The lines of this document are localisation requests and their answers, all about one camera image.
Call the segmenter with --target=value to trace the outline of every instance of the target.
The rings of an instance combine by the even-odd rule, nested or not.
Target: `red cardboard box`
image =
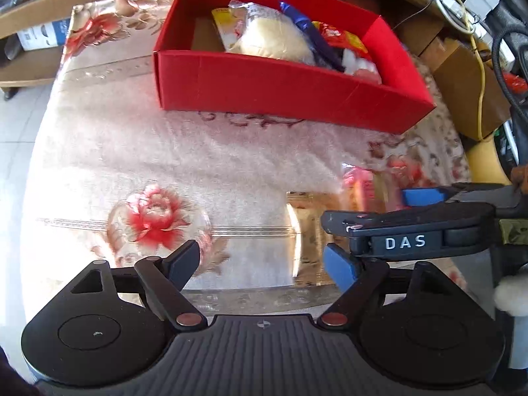
[[[279,9],[281,0],[239,1]],[[296,117],[398,134],[434,108],[412,60],[380,16],[340,0],[282,1],[312,20],[358,35],[384,84],[300,63],[203,50],[209,48],[197,45],[208,40],[202,36],[215,34],[211,10],[230,0],[174,0],[154,49],[161,107]]]

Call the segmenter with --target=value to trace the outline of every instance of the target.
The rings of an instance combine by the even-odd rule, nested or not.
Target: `metal screw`
[[[347,316],[341,313],[326,313],[321,320],[327,326],[344,326],[347,324]]]
[[[183,313],[176,317],[176,322],[181,326],[197,326],[202,322],[202,316],[196,313]]]

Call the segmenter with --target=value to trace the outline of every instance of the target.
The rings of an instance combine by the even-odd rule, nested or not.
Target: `black hose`
[[[519,115],[520,120],[523,121],[526,129],[528,130],[528,116],[526,116],[526,113],[524,113],[521,104],[519,104],[519,101],[513,95],[513,93],[509,90],[508,85],[506,84],[506,80],[504,80],[504,76],[502,74],[501,69],[501,63],[499,61],[499,47],[501,46],[502,39],[512,33],[522,34],[523,36],[528,37],[528,29],[526,27],[521,27],[519,25],[510,25],[506,28],[504,28],[500,33],[498,33],[493,38],[493,46],[492,46],[492,62],[493,62],[493,71],[495,72],[495,76],[497,77],[497,81],[499,86],[502,89],[502,92],[504,93],[504,96],[506,99],[510,102],[512,108],[517,112]],[[524,60],[524,52],[519,52],[518,56],[519,63],[521,64],[521,67],[524,63],[521,63],[521,60]]]

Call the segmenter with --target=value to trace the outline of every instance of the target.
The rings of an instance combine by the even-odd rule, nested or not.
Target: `floor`
[[[46,85],[22,88],[7,102],[0,97],[0,346],[28,380],[31,375],[20,351],[25,326],[20,218],[31,153],[50,93],[51,85]]]

